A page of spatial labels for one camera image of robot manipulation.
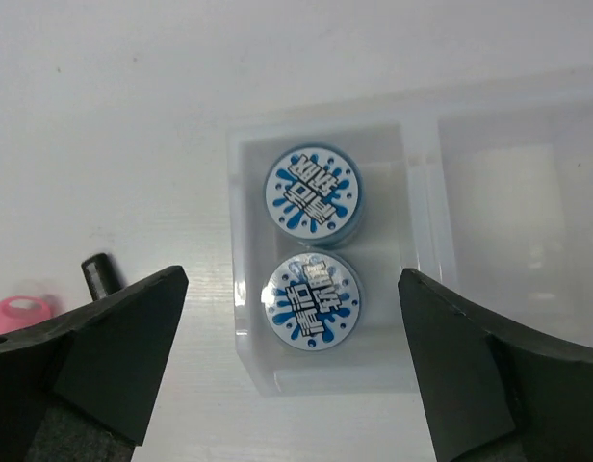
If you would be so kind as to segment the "pink capped crayon bottle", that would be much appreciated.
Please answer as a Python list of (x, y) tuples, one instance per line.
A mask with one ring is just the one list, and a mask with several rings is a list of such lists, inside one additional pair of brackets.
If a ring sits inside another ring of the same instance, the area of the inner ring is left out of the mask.
[(30, 327), (53, 317), (53, 308), (44, 299), (16, 295), (0, 301), (0, 335)]

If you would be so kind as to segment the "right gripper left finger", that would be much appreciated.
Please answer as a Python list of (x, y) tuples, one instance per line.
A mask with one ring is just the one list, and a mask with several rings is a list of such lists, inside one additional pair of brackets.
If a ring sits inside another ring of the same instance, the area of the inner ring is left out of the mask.
[(0, 335), (0, 461), (129, 461), (184, 307), (180, 266)]

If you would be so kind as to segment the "orange highlighter marker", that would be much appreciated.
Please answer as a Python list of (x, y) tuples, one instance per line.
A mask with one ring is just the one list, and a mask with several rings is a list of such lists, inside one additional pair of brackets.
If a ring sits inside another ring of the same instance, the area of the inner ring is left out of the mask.
[(110, 253), (100, 252), (82, 262), (81, 270), (93, 302), (126, 287), (125, 279)]

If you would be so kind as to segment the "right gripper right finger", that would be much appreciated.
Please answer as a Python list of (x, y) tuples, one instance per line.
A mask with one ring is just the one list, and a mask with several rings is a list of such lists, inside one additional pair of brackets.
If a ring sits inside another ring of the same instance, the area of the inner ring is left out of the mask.
[(593, 347), (479, 306), (416, 269), (400, 307), (439, 461), (593, 461)]

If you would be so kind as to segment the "blue slime jar labelled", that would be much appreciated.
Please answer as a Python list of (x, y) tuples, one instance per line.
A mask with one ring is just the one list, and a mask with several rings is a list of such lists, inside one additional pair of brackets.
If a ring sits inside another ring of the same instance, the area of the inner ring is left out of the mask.
[(284, 345), (320, 352), (343, 343), (353, 332), (364, 289), (348, 261), (309, 250), (276, 267), (262, 288), (261, 303), (270, 328)]

